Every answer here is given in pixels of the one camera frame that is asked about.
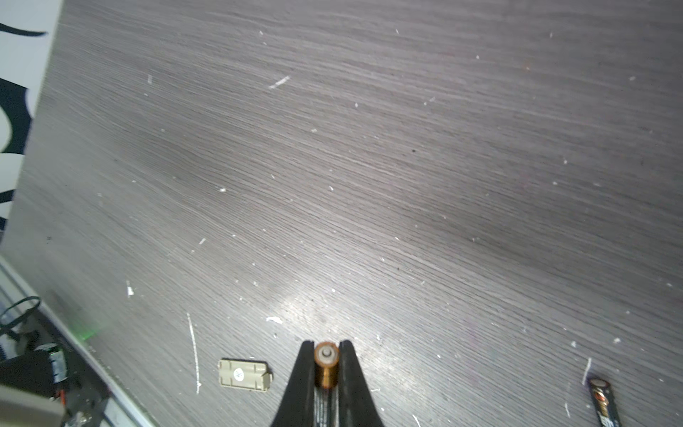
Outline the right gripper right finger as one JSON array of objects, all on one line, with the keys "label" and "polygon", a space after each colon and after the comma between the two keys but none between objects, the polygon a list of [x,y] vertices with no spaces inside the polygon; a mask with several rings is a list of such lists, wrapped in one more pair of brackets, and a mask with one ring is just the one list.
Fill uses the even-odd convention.
[{"label": "right gripper right finger", "polygon": [[339,425],[341,427],[384,427],[351,341],[339,345]]}]

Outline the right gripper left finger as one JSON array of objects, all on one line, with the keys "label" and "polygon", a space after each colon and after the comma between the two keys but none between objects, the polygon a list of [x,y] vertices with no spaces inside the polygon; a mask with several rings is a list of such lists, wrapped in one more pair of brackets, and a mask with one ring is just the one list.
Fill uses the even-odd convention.
[{"label": "right gripper left finger", "polygon": [[313,427],[316,362],[313,341],[302,343],[271,427]]}]

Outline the remote battery cover beige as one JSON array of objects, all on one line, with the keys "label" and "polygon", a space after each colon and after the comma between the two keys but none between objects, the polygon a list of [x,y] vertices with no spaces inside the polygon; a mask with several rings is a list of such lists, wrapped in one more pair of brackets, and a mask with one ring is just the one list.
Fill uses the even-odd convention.
[{"label": "remote battery cover beige", "polygon": [[260,361],[221,359],[218,371],[219,384],[225,388],[266,392],[273,381],[268,364]]}]

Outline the AAA battery black copper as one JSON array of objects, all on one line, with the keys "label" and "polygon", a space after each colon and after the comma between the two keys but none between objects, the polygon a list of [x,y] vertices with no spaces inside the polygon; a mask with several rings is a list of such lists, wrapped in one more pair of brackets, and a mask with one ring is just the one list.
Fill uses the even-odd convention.
[{"label": "AAA battery black copper", "polygon": [[339,360],[335,343],[323,342],[315,347],[315,426],[336,426]]},{"label": "AAA battery black copper", "polygon": [[595,407],[600,427],[622,427],[620,416],[615,403],[610,382],[599,377],[591,376],[587,379],[592,404]]}]

